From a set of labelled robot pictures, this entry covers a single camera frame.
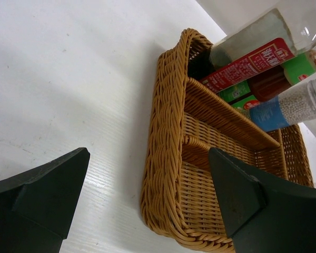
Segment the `red sauce bottle green label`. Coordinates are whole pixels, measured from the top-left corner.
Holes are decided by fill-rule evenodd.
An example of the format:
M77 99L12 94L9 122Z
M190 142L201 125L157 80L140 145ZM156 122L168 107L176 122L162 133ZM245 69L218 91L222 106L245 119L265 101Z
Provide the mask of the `red sauce bottle green label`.
M249 110L316 73L316 47L233 85L217 95L239 111Z

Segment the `tall white blue-label jar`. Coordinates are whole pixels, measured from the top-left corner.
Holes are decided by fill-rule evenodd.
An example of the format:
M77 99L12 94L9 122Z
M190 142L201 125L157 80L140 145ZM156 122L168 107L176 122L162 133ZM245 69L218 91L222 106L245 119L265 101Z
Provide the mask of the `tall white blue-label jar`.
M316 79L294 85L242 114L265 132L316 119Z

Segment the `clear bottle black cap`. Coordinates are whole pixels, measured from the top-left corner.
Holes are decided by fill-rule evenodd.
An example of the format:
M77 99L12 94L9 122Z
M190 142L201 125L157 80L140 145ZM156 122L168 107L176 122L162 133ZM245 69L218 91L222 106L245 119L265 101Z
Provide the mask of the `clear bottle black cap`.
M198 81L218 92L316 46L316 1L279 1L237 32L212 45L214 70Z

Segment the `wicker divided tray basket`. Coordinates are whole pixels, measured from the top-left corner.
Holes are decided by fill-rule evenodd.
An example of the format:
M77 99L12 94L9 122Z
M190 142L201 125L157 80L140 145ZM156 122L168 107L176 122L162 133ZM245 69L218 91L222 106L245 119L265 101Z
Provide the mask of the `wicker divided tray basket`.
M303 186L313 179L297 125L264 132L188 76L189 62L210 46L188 28L158 59L141 213L151 230L185 248L233 252L210 175L211 147Z

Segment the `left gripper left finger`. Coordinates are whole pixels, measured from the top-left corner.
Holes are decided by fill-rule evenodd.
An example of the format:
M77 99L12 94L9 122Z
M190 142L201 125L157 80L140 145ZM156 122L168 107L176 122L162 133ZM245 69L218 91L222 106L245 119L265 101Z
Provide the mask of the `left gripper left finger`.
M0 252L60 251L89 160L87 148L77 148L0 181Z

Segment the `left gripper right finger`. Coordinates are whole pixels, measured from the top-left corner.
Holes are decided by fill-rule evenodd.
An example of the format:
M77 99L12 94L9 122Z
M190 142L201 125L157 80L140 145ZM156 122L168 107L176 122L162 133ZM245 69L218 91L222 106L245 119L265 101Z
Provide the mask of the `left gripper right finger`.
M316 189L279 178L218 148L209 164L236 252L316 252Z

